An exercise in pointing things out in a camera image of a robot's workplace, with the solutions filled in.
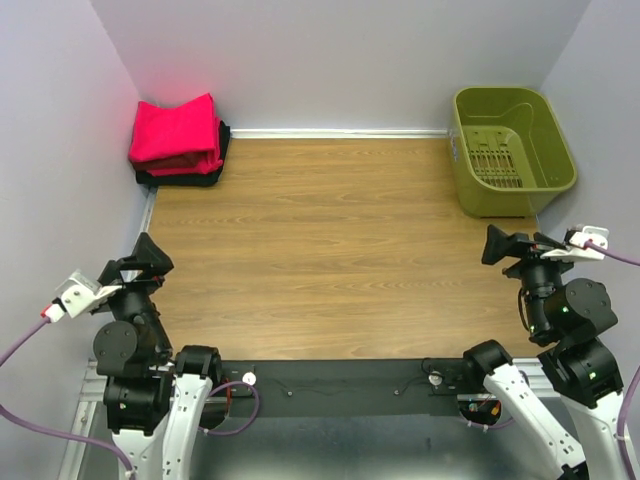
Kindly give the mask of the pink t shirt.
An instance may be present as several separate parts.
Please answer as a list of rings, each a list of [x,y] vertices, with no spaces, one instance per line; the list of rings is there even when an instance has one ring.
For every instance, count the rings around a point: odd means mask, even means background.
[[[215,104],[211,94],[177,107],[138,103],[129,149],[129,159],[134,164],[209,153],[217,146]]]

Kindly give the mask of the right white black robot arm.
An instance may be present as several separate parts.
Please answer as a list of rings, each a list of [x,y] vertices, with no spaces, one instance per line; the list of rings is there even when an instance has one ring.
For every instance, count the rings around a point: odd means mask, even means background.
[[[624,385],[614,354],[600,336],[616,326],[605,285],[588,278],[564,282],[579,261],[601,261],[613,254],[609,231],[575,227],[556,241],[540,232],[508,234],[487,228],[481,257],[517,279],[519,313],[532,343],[542,347],[542,371],[576,428],[570,434],[533,393],[513,358],[495,340],[467,350],[460,379],[469,390],[485,390],[505,407],[535,443],[552,479],[636,479],[639,461],[627,427],[631,401],[639,385]]]

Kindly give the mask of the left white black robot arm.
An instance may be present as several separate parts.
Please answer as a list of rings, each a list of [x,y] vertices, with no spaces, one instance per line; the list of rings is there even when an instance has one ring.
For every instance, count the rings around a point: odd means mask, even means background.
[[[152,295],[174,265],[147,233],[130,255],[109,261],[98,282],[114,292],[97,308],[112,321],[95,335],[96,372],[122,479],[187,479],[206,398],[222,380],[217,348],[175,352]]]

